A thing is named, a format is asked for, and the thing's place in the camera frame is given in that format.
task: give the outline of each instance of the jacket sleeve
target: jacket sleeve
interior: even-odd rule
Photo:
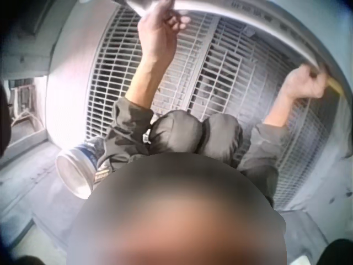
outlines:
[[[238,170],[259,188],[271,206],[279,175],[275,165],[288,137],[287,127],[257,125],[252,131],[250,148],[238,166]]]
[[[98,162],[111,172],[126,163],[143,156],[148,150],[143,143],[143,134],[151,126],[153,111],[141,108],[126,98],[120,98],[113,106],[113,122],[104,140],[105,153]]]

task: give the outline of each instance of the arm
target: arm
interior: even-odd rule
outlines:
[[[138,24],[142,60],[124,98],[113,106],[113,123],[105,138],[105,154],[98,166],[114,171],[122,165],[147,156],[143,134],[149,129],[154,95],[172,62],[177,34],[190,21],[171,10],[172,0],[160,1]]]
[[[249,177],[273,205],[278,171],[275,163],[288,138],[286,123],[296,99],[320,98],[326,87],[327,76],[320,73],[311,77],[309,66],[302,65],[285,79],[270,113],[252,131],[251,145],[238,170]]]

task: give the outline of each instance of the white metal grille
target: white metal grille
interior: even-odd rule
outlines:
[[[160,85],[152,109],[163,115],[185,109],[200,120],[228,113],[243,127],[244,144],[235,165],[250,146],[250,133],[269,112],[286,75],[296,67],[283,53],[237,21],[191,13],[189,29],[179,36],[176,56]],[[120,7],[108,25],[94,65],[88,100],[87,138],[105,135],[113,103],[125,95],[141,59],[138,15]],[[275,194],[283,209],[308,178],[328,138],[338,97],[300,100],[292,111],[291,137],[277,162]]]

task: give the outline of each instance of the bucket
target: bucket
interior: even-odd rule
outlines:
[[[58,154],[56,168],[59,176],[77,197],[87,199],[92,193],[98,159],[103,154],[104,139],[99,136]]]

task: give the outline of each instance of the hand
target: hand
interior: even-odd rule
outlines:
[[[172,10],[174,0],[159,0],[138,24],[142,58],[167,68],[177,49],[177,34],[190,22]]]
[[[301,65],[286,77],[281,88],[281,94],[295,100],[298,98],[321,98],[327,82],[327,74],[319,73],[316,77],[310,75],[311,68]]]

